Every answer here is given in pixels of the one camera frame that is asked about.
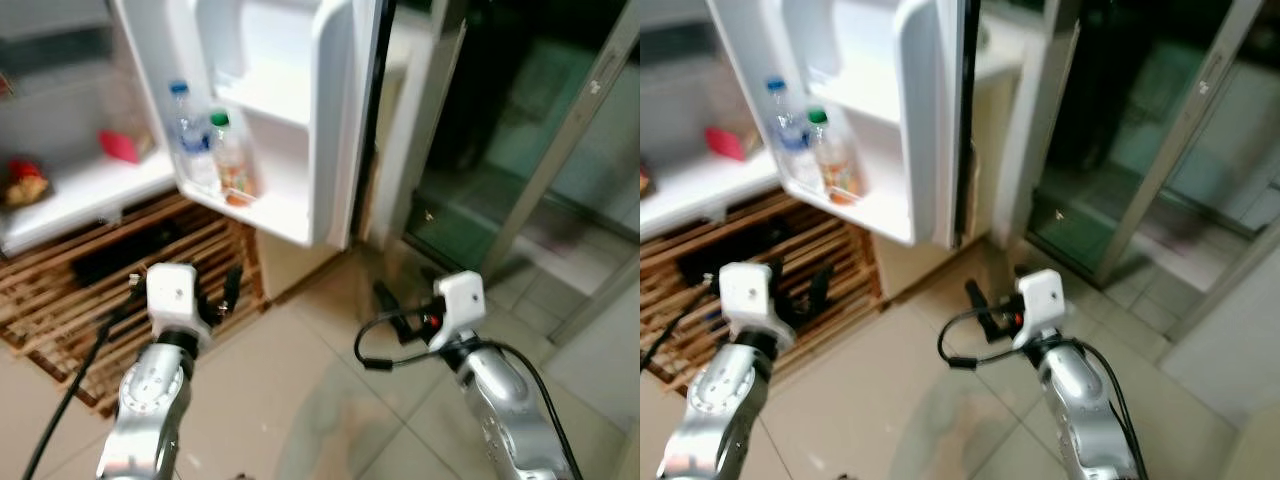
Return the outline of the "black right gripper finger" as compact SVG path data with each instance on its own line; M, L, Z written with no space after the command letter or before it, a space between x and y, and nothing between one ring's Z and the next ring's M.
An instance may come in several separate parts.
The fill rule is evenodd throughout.
M989 312L989 305L979 284L970 278L965 282L964 288L972 302L972 307L978 311L975 320L980 325L984 337L997 337L997 323Z
M372 293L378 303L378 312L393 328L397 340L407 342L407 321L402 315L396 314L401 310L399 301L392 293L389 287L381 280L375 280L372 283Z

